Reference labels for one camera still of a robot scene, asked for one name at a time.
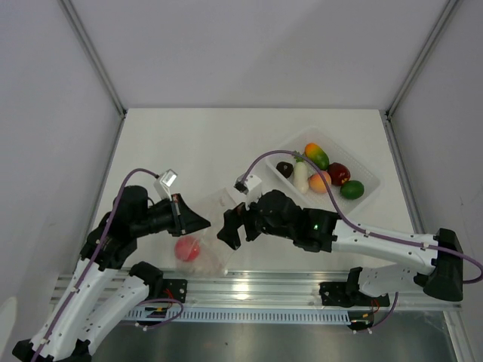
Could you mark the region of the red tomato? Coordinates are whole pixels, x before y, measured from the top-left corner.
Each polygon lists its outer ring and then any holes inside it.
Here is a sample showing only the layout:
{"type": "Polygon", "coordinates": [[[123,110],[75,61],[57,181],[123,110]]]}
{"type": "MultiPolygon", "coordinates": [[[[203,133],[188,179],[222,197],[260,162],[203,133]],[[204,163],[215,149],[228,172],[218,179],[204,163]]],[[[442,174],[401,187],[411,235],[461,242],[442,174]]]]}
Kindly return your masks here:
{"type": "Polygon", "coordinates": [[[179,238],[174,245],[174,255],[182,262],[192,262],[200,254],[200,243],[197,238],[186,235],[179,238]]]}

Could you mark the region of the clear zip top bag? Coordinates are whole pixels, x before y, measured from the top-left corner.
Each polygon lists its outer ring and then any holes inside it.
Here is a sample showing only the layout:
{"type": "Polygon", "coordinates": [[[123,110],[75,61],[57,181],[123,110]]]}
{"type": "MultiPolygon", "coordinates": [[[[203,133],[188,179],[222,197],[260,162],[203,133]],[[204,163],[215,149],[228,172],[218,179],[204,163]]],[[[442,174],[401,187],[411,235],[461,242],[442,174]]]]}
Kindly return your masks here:
{"type": "Polygon", "coordinates": [[[200,277],[222,277],[227,274],[227,264],[234,252],[217,233],[223,227],[223,213],[236,206],[229,191],[224,188],[204,197],[192,208],[197,214],[207,219],[211,226],[190,234],[200,243],[200,254],[192,262],[182,262],[176,257],[176,268],[185,275],[200,277]]]}

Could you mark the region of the green lime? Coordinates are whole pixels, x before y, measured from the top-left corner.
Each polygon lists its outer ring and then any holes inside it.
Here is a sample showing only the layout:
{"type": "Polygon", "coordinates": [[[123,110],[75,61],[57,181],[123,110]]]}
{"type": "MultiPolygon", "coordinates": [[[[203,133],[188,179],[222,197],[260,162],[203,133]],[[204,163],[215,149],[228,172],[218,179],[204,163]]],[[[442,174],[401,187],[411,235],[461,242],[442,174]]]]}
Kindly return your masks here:
{"type": "Polygon", "coordinates": [[[347,200],[359,199],[365,193],[365,186],[358,180],[350,180],[340,187],[340,195],[347,200]]]}

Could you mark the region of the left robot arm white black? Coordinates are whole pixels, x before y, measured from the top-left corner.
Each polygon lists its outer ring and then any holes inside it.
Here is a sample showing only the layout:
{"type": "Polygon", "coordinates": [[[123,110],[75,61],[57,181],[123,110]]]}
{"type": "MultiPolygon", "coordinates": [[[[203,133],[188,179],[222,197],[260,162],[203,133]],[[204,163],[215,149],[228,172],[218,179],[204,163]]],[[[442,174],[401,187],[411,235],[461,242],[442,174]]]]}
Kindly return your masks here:
{"type": "Polygon", "coordinates": [[[210,227],[181,195],[149,204],[147,190],[127,186],[89,235],[69,286],[53,314],[31,338],[17,342],[13,356],[21,361],[90,361],[100,343],[122,318],[143,301],[163,296],[164,273],[148,262],[131,267],[122,285],[103,304],[98,299],[125,260],[147,235],[174,237],[210,227]]]}

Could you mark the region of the dark red apple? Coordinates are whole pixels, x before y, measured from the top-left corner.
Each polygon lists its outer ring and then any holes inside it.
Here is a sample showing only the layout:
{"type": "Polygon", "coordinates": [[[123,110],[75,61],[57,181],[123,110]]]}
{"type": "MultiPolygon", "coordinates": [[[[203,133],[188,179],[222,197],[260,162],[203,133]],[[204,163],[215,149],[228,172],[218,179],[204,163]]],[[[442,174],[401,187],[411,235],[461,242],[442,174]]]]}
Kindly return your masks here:
{"type": "Polygon", "coordinates": [[[350,181],[351,173],[349,169],[341,164],[341,163],[331,163],[328,168],[327,172],[331,176],[331,182],[335,186],[342,186],[347,181],[350,181]]]}

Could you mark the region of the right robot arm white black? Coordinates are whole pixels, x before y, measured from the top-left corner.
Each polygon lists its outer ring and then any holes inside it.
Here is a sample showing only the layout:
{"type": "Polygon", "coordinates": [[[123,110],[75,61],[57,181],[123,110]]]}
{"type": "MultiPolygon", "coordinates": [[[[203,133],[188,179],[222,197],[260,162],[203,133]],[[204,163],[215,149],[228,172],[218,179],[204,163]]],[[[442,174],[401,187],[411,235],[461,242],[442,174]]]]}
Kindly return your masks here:
{"type": "Polygon", "coordinates": [[[447,302],[463,299],[463,261],[455,256],[459,244],[451,230],[440,229],[437,235],[395,233],[384,240],[375,231],[348,225],[335,212],[302,208],[278,190],[227,210],[217,238],[237,250],[239,228],[244,228],[247,241],[265,234],[291,240],[307,252],[354,253],[388,261],[385,267],[351,268],[344,283],[323,284],[324,304],[364,305],[389,293],[415,290],[447,302]]]}

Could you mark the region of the orange peach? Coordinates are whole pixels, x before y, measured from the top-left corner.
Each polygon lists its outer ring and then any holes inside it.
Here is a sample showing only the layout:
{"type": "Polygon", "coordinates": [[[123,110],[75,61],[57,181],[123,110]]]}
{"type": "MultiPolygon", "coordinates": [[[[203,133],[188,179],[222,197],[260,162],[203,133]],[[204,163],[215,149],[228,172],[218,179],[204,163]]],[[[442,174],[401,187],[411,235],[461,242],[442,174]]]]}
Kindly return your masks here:
{"type": "Polygon", "coordinates": [[[321,173],[323,177],[321,177],[319,173],[314,173],[310,178],[308,178],[308,182],[309,187],[313,192],[325,194],[328,192],[328,188],[326,186],[331,185],[331,176],[325,170],[323,170],[321,173]]]}

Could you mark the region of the white radish with leaves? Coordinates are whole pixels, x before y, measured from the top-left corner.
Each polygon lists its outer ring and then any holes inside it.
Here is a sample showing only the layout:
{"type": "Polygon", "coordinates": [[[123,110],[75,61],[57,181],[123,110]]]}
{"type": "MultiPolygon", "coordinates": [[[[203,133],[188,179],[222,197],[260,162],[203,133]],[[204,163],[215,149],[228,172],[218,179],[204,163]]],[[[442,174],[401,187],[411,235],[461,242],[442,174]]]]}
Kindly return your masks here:
{"type": "Polygon", "coordinates": [[[294,159],[295,165],[293,184],[298,192],[305,195],[309,190],[309,170],[299,152],[295,153],[294,159]]]}

